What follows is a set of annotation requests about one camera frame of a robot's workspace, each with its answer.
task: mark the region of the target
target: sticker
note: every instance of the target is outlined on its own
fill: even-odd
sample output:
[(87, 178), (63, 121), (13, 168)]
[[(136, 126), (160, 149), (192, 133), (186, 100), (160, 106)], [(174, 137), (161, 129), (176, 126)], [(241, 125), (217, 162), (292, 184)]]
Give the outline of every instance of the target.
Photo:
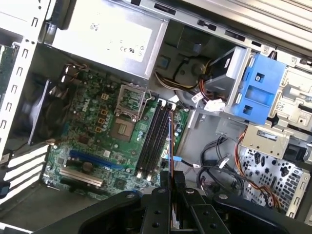
[(3, 155), (0, 161), (0, 164), (6, 163), (9, 161), (10, 154)]
[(278, 102), (277, 105), (276, 105), (276, 110), (278, 111), (283, 111), (284, 110), (284, 107), (285, 107), (285, 104), (283, 102)]
[(104, 157), (109, 157), (110, 155), (111, 155), (111, 152), (108, 151), (108, 150), (105, 150), (103, 156), (104, 156)]
[(204, 110), (209, 112), (219, 112), (223, 111), (224, 107), (225, 103), (221, 99), (209, 100), (205, 105)]
[(142, 62), (148, 43), (152, 35), (152, 29), (143, 27), (129, 21), (92, 19), (89, 24), (90, 31), (94, 33), (94, 40), (98, 40), (98, 49), (112, 55), (127, 57)]
[(194, 95), (193, 97), (192, 97), (192, 101), (194, 102), (194, 103), (198, 103), (200, 100), (202, 100), (204, 98), (204, 96), (201, 94), (201, 93), (198, 93), (198, 94), (196, 94), (196, 95)]
[(229, 63), (231, 61), (231, 58), (228, 58), (225, 62), (224, 68), (227, 68), (229, 66)]
[(180, 99), (177, 95), (174, 95), (172, 98), (169, 99), (169, 101), (173, 103), (177, 103), (178, 101), (180, 101)]

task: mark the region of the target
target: blue pcie slot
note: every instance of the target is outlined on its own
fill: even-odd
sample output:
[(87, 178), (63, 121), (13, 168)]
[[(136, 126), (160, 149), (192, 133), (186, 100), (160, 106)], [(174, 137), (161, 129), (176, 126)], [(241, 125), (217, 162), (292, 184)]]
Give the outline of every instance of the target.
[(106, 160), (99, 158), (97, 156), (94, 156), (94, 155), (81, 153), (81, 152), (78, 152), (76, 150), (71, 150), (69, 152), (69, 155), (70, 155), (70, 157), (79, 158), (80, 160), (88, 161), (88, 162), (91, 162), (91, 163), (94, 163), (96, 165), (103, 166), (103, 167), (108, 167), (108, 168), (112, 168), (112, 169), (122, 169), (123, 168), (122, 165), (118, 165), (118, 164), (106, 161)]
[(256, 54), (254, 62), (246, 68), (240, 88), (238, 89), (238, 104), (235, 104), (232, 114), (250, 122), (264, 124), (286, 65)]

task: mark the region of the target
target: motherboard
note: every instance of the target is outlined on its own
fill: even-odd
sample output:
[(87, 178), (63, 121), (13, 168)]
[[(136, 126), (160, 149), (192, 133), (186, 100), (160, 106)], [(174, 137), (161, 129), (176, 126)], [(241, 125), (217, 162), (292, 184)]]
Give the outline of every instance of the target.
[(168, 168), (168, 111), (174, 114), (174, 152), (188, 120), (180, 109), (111, 74), (80, 72), (61, 139), (42, 176), (49, 187), (103, 200), (124, 190), (159, 186)]
[(10, 81), (18, 49), (0, 46), (0, 108)]

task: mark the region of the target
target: pcie slot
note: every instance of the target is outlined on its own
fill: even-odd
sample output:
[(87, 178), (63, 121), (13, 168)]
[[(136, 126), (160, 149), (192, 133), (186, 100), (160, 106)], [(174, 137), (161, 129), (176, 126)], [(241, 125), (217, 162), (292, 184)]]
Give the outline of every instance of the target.
[(61, 168), (59, 174), (62, 176), (67, 176), (69, 178), (76, 179), (76, 180), (79, 180), (79, 181), (82, 181), (82, 182), (85, 182), (88, 184), (92, 184), (92, 185), (98, 186), (98, 187), (101, 187), (103, 184), (102, 179), (99, 179), (99, 178), (96, 178), (94, 176), (87, 175), (87, 174), (84, 174), (81, 172), (77, 172), (77, 171), (69, 169), (69, 168)]

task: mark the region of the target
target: chipset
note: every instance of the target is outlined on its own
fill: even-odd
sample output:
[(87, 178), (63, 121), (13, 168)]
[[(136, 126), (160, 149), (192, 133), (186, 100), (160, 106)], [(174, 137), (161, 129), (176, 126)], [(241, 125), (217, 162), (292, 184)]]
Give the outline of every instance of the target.
[(124, 190), (126, 187), (126, 184), (127, 182), (125, 180), (117, 178), (115, 180), (114, 187), (120, 190)]
[(134, 127), (135, 125), (132, 122), (116, 118), (111, 130), (111, 136), (119, 140), (130, 141)]
[(90, 139), (88, 137), (80, 136), (79, 139), (78, 139), (78, 142), (81, 143), (81, 144), (87, 145), (89, 143), (89, 140)]

